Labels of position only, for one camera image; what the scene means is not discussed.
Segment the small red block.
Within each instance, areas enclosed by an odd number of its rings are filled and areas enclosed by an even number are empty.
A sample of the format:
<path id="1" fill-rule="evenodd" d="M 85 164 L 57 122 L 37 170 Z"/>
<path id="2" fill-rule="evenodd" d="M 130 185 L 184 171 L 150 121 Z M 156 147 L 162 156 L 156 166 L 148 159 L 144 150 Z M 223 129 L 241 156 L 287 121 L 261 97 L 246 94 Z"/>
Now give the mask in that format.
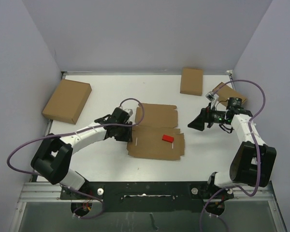
<path id="1" fill-rule="evenodd" d="M 173 143 L 174 142 L 174 137 L 164 134 L 162 136 L 162 140 L 165 141 L 165 142 Z"/>

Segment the brown cardboard box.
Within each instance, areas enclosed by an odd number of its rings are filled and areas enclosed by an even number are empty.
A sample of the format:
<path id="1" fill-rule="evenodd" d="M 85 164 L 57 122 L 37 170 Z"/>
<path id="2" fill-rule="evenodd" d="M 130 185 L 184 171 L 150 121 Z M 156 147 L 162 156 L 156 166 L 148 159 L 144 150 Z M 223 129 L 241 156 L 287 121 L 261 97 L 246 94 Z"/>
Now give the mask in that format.
<path id="1" fill-rule="evenodd" d="M 184 133 L 178 127 L 178 111 L 175 105 L 144 103 L 136 108 L 132 128 L 132 142 L 127 144 L 128 155 L 154 160 L 180 160 L 185 153 Z M 166 134 L 174 142 L 162 140 Z"/>

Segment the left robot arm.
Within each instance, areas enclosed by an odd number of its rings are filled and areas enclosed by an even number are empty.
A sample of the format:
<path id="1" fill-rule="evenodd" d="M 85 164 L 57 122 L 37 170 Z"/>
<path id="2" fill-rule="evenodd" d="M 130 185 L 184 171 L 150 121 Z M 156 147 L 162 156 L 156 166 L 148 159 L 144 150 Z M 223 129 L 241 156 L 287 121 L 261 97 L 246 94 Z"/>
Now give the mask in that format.
<path id="1" fill-rule="evenodd" d="M 94 120 L 73 135 L 44 139 L 31 161 L 31 167 L 51 184 L 71 187 L 76 198 L 86 197 L 87 180 L 70 169 L 72 155 L 88 145 L 112 137 L 120 142 L 131 142 L 132 114 L 131 109 L 117 107 L 112 114 Z"/>

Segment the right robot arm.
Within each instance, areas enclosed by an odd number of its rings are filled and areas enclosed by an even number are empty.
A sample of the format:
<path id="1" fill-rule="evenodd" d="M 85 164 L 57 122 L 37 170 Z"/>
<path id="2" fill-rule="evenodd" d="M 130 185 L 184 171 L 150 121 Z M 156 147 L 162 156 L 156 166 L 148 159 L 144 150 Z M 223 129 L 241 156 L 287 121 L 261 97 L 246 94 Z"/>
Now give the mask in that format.
<path id="1" fill-rule="evenodd" d="M 242 99 L 231 97 L 225 111 L 219 111 L 209 103 L 200 114 L 188 124 L 188 127 L 204 131 L 214 124 L 227 133 L 235 132 L 240 146 L 226 172 L 213 172 L 205 192 L 214 198 L 222 193 L 223 188 L 251 186 L 266 187 L 270 181 L 276 149 L 268 146 L 260 137 L 252 121 L 252 113 L 242 107 Z"/>

